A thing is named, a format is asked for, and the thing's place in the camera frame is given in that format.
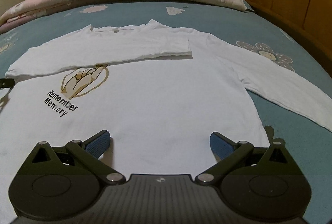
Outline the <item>white long-sleeve shirt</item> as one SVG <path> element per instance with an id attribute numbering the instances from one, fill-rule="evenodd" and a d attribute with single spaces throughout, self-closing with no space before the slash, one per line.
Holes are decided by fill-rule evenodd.
<path id="1" fill-rule="evenodd" d="M 1 223 L 15 213 L 9 185 L 38 141 L 107 130 L 124 175 L 189 173 L 216 162 L 211 132 L 267 145 L 249 92 L 331 129 L 331 98 L 270 59 L 191 28 L 156 21 L 86 26 L 12 63 L 1 93 Z"/>

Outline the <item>teal floral bed sheet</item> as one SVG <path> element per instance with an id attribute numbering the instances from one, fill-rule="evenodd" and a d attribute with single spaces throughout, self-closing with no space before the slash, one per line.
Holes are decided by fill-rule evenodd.
<path id="1" fill-rule="evenodd" d="M 186 2 L 102 2 L 34 19 L 1 35 L 1 76 L 6 77 L 9 66 L 30 48 L 86 26 L 122 28 L 140 26 L 149 21 L 171 28 L 195 29 L 260 54 L 294 71 L 331 98 L 331 77 L 305 49 L 277 26 L 252 12 Z M 309 223 L 327 223 L 331 219 L 331 129 L 327 130 L 254 92 L 249 92 L 249 96 L 257 109 L 263 129 L 271 126 L 275 136 L 285 141 L 288 152 L 311 186 L 312 197 L 304 219 Z M 111 146 L 102 158 L 113 169 L 114 145 L 111 137 Z M 217 156 L 211 149 L 210 152 L 217 162 Z M 199 173 L 170 174 L 195 177 Z"/>

